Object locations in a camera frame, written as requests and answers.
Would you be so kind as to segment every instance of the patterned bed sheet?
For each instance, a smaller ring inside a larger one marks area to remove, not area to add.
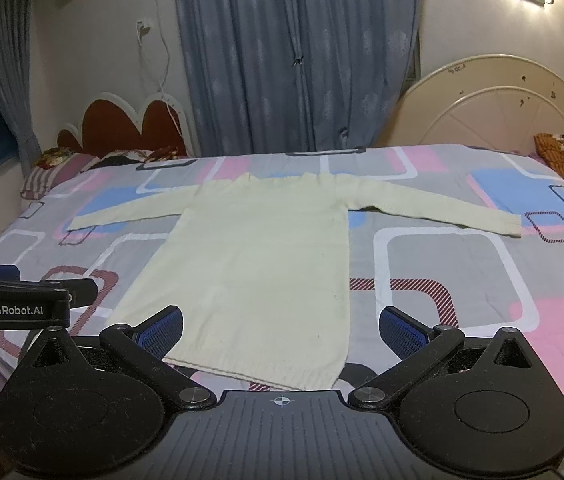
[[[68,232],[71,220],[174,187],[235,179],[245,172],[260,178],[351,173],[522,216],[523,237],[513,239],[427,220],[350,213],[350,348],[334,385],[345,397],[399,361],[379,336],[378,316],[387,305],[429,326],[442,322],[472,336],[515,326],[564,393],[564,181],[524,156],[439,145],[101,168],[32,203],[0,236],[0,264],[17,264],[23,280],[93,278],[100,290],[97,301],[72,312],[70,333],[95,335],[178,217]],[[0,332],[3,375],[16,366],[25,336]],[[225,389],[269,389],[182,371],[217,395]]]

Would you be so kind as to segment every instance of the arched headboard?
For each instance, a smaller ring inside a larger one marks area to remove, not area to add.
[[[194,154],[182,106],[163,94],[150,96],[139,112],[115,94],[99,94],[86,108],[79,128],[72,124],[62,128],[57,145],[100,157],[117,150],[166,146]]]
[[[454,143],[527,155],[538,133],[564,134],[564,80],[521,57],[476,56],[409,89],[376,146]]]

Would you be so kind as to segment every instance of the gray curtain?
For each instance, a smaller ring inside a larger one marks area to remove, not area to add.
[[[176,0],[204,155],[367,147],[399,98],[420,0]]]
[[[0,0],[0,113],[18,141],[26,175],[40,157],[31,127],[28,30],[31,0]]]

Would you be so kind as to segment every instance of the sweater sleeve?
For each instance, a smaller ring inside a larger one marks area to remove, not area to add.
[[[200,186],[187,186],[137,200],[131,200],[101,211],[78,216],[69,225],[69,231],[97,225],[129,222],[144,218],[181,215],[188,207]]]
[[[437,193],[398,186],[370,178],[339,174],[336,195],[350,210],[374,207],[396,216],[425,218],[520,238],[520,215],[463,202]]]

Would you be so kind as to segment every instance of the orange pillow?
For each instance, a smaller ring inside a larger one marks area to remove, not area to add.
[[[537,153],[564,179],[564,135],[537,134],[534,140]]]

